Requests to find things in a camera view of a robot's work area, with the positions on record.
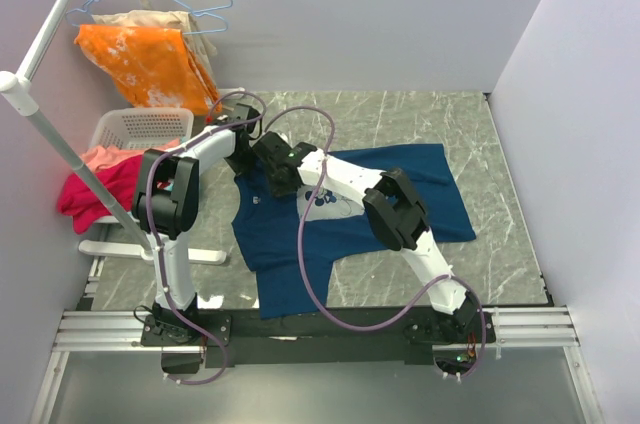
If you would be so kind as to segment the blue t-shirt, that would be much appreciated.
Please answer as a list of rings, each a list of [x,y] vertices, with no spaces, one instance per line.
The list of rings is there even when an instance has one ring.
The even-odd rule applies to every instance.
[[[333,155],[371,169],[401,168],[428,207],[428,219],[437,242],[475,239],[442,145],[403,144],[336,151]],[[295,194],[275,198],[260,165],[236,177],[235,184],[240,204],[232,228],[248,269],[256,275],[261,317],[316,311],[301,281],[296,246],[298,221],[312,187],[304,186]],[[327,300],[335,261],[384,248],[370,233],[364,209],[328,190],[317,193],[304,237],[308,277],[322,302]]]

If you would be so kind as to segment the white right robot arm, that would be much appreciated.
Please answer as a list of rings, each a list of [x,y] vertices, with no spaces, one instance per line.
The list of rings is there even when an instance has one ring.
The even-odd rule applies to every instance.
[[[475,322],[485,325],[482,305],[475,292],[456,277],[436,245],[428,219],[428,207],[400,168],[387,171],[355,166],[308,143],[294,147],[278,134],[267,132],[254,145],[269,190],[276,197],[294,194],[303,186],[313,191],[298,221],[296,246],[299,273],[310,300],[327,319],[343,329],[375,332],[400,321],[417,301],[428,294],[433,310],[440,314],[439,331],[444,339],[460,343],[474,333]],[[387,320],[370,325],[347,323],[332,314],[318,299],[309,280],[305,258],[305,224],[320,189],[361,203],[370,233],[387,249],[398,251],[424,287],[404,308]]]

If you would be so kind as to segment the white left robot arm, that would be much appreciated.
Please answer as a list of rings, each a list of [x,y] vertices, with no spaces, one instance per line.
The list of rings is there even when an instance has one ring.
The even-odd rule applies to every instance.
[[[220,161],[234,172],[255,162],[251,133],[263,114],[238,103],[208,120],[195,136],[165,151],[143,154],[131,212],[146,233],[156,281],[156,295],[145,332],[186,346],[201,336],[197,293],[189,259],[189,231],[199,209],[200,176]]]

